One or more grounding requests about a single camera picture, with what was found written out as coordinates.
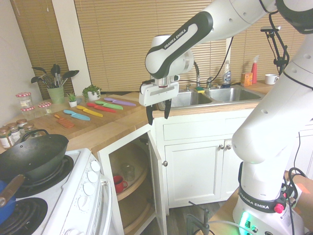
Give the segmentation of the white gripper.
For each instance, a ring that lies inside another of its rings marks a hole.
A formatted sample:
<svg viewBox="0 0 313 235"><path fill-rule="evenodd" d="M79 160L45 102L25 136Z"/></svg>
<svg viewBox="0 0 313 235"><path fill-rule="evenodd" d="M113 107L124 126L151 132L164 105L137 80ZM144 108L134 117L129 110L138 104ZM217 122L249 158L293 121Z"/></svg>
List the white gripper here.
<svg viewBox="0 0 313 235"><path fill-rule="evenodd" d="M148 123L153 124L154 104L165 101L164 118L167 119L170 114L172 98L179 93L179 83L174 82L166 88L160 88L155 84L143 84L140 88L139 103L146 107Z"/></svg>

